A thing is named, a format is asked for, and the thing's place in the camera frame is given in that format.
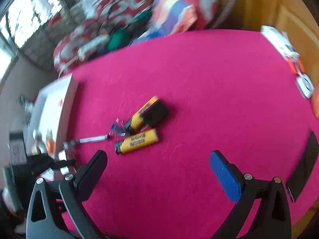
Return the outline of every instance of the metal rivet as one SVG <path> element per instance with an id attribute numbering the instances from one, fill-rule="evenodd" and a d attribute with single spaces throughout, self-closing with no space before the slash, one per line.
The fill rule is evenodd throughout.
<path id="1" fill-rule="evenodd" d="M 43 182 L 42 178 L 37 179 L 37 184 L 41 184 Z"/>
<path id="2" fill-rule="evenodd" d="M 275 183 L 281 183 L 281 180 L 280 180 L 279 177 L 275 177 L 275 178 L 274 178 L 274 181 L 275 181 Z"/>
<path id="3" fill-rule="evenodd" d="M 244 174 L 244 178 L 246 179 L 246 180 L 252 180 L 252 178 L 253 178 L 253 176 L 250 174 L 250 173 L 245 173 Z"/>
<path id="4" fill-rule="evenodd" d="M 65 177 L 65 179 L 66 179 L 67 181 L 70 181 L 70 180 L 73 179 L 73 175 L 72 175 L 72 174 L 68 174 L 68 175 Z"/>

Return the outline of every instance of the white plastic item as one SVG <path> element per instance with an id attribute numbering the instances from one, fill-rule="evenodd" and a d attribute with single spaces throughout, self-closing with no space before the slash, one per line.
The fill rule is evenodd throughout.
<path id="1" fill-rule="evenodd" d="M 287 60 L 287 57 L 296 59 L 300 57 L 291 45 L 286 33 L 283 35 L 276 28 L 265 25 L 261 26 L 260 33 L 278 50 L 285 60 Z"/>
<path id="2" fill-rule="evenodd" d="M 300 72 L 297 63 L 300 55 L 290 43 L 287 33 L 279 32 L 271 26 L 262 26 L 260 33 L 277 49 L 286 61 L 291 61 L 295 64 L 296 72 L 299 75 L 296 79 L 296 85 L 304 98 L 310 98 L 315 88 L 310 78 Z"/>
<path id="3" fill-rule="evenodd" d="M 304 98 L 310 99 L 315 91 L 315 87 L 313 86 L 310 78 L 304 73 L 297 77 L 296 85 Z"/>
<path id="4" fill-rule="evenodd" d="M 31 154 L 31 148 L 35 143 L 33 130 L 39 130 L 42 140 L 45 140 L 47 130 L 51 129 L 52 139 L 55 141 L 52 158 L 58 159 L 58 152 L 63 150 L 63 142 L 67 140 L 69 118 L 77 87 L 78 82 L 69 74 L 40 90 L 25 138 L 27 155 Z M 51 169 L 41 176 L 48 180 L 63 178 L 61 173 L 53 172 Z"/>
<path id="5" fill-rule="evenodd" d="M 68 161 L 68 160 L 72 160 L 72 159 L 75 159 L 75 151 L 74 150 L 63 150 L 61 152 L 59 152 L 59 160 L 62 161 L 62 160 L 65 160 L 65 161 Z M 69 166 L 69 167 L 62 167 L 60 169 L 61 171 L 61 174 L 63 176 L 67 175 L 67 174 L 75 174 L 76 173 L 76 170 L 73 166 Z"/>
<path id="6" fill-rule="evenodd" d="M 82 138 L 79 139 L 80 143 L 88 143 L 88 142 L 100 142 L 100 141 L 104 141 L 108 138 L 108 135 L 104 135 L 104 136 L 98 136 L 98 137 L 88 137 L 88 138 Z"/>

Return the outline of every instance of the wooden cabinet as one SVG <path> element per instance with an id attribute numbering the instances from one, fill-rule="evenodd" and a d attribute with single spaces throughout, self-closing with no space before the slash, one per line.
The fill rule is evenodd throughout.
<path id="1" fill-rule="evenodd" d="M 319 26 L 302 0 L 238 0 L 225 28 L 259 31 L 270 25 L 285 31 L 306 73 L 319 85 Z"/>

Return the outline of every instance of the clamp jaw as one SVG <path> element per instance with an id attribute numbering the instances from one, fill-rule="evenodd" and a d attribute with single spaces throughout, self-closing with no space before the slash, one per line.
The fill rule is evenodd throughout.
<path id="1" fill-rule="evenodd" d="M 100 150 L 75 175 L 69 174 L 61 181 L 49 183 L 38 179 L 28 210 L 27 239 L 74 238 L 61 216 L 65 211 L 82 239 L 105 238 L 81 203 L 89 199 L 106 165 L 106 153 Z M 211 153 L 210 165 L 228 198 L 236 203 L 212 239 L 235 239 L 255 199 L 261 199 L 258 212 L 248 233 L 240 238 L 291 238 L 288 201 L 280 178 L 263 181 L 254 179 L 251 174 L 242 174 L 219 151 Z"/>
<path id="2" fill-rule="evenodd" d="M 24 217 L 28 210 L 36 177 L 51 168 L 75 166 L 75 159 L 57 161 L 48 154 L 28 156 L 26 164 L 11 165 L 2 169 L 5 186 L 12 200 L 12 208 L 18 216 Z"/>
<path id="3" fill-rule="evenodd" d="M 27 238 L 74 239 L 61 215 L 65 211 L 82 238 L 105 238 L 81 203 L 89 199 L 106 165 L 106 153 L 99 150 L 75 175 L 68 174 L 63 180 L 52 182 L 39 178 L 30 199 Z"/>
<path id="4" fill-rule="evenodd" d="M 291 221 L 288 200 L 280 178 L 256 180 L 242 174 L 218 150 L 210 156 L 210 165 L 228 198 L 236 203 L 212 239 L 235 239 L 255 199 L 261 199 L 255 219 L 242 239 L 290 239 Z"/>

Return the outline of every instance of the blue fabric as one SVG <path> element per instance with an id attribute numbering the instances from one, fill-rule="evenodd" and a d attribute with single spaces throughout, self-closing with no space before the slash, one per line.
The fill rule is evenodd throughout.
<path id="1" fill-rule="evenodd" d="M 139 38 L 134 40 L 131 45 L 138 44 L 143 41 L 147 41 L 147 40 L 157 38 L 157 37 L 162 37 L 162 36 L 164 35 L 160 32 L 160 30 L 158 30 L 157 28 L 151 27 L 146 32 L 144 32 L 143 35 L 141 35 Z"/>
<path id="2" fill-rule="evenodd" d="M 189 6 L 189 3 L 183 0 L 177 0 L 170 8 L 167 9 L 168 17 L 161 25 L 158 25 L 157 21 L 153 21 L 155 27 L 159 29 L 163 36 L 171 34 L 175 25 L 181 21 L 184 10 Z"/>
<path id="3" fill-rule="evenodd" d="M 211 153 L 209 162 L 229 200 L 237 203 L 241 197 L 240 184 L 215 152 Z"/>

